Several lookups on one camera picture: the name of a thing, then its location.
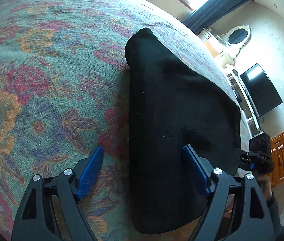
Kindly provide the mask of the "dark sleeved right forearm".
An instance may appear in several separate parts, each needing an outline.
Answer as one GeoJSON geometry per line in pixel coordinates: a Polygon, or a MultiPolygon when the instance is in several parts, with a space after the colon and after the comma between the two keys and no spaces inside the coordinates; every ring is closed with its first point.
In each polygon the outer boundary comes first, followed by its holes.
{"type": "Polygon", "coordinates": [[[266,201],[266,204],[270,212],[275,240],[284,240],[284,226],[280,222],[278,202],[274,194],[266,201]]]}

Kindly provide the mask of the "person right hand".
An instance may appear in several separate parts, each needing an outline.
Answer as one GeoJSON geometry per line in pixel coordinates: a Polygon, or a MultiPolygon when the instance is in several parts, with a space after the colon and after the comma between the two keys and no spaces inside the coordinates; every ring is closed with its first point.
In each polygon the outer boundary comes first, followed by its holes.
{"type": "Polygon", "coordinates": [[[261,184],[260,189],[262,191],[263,197],[266,201],[269,201],[272,197],[270,177],[266,175],[260,175],[256,178],[256,180],[261,184]]]}

